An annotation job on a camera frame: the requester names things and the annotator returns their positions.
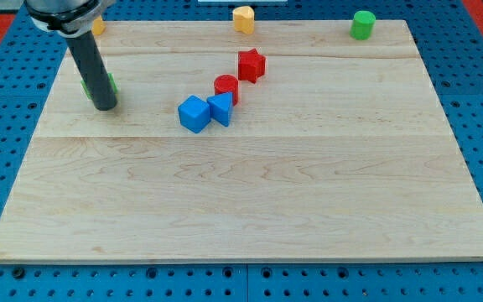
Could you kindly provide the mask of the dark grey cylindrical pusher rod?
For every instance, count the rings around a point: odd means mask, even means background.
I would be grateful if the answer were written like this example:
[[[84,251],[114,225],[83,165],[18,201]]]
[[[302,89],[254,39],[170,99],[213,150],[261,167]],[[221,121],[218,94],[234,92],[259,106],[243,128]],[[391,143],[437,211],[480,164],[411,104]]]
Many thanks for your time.
[[[108,111],[117,105],[117,97],[91,31],[65,39],[94,107]]]

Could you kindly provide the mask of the yellow block behind arm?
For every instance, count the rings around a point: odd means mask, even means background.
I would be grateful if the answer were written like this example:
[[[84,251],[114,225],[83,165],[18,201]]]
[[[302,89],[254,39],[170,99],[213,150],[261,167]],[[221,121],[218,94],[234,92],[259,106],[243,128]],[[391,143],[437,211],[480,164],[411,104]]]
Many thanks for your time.
[[[98,36],[104,33],[106,30],[106,24],[102,18],[102,16],[98,16],[94,19],[91,27],[91,32],[93,35]]]

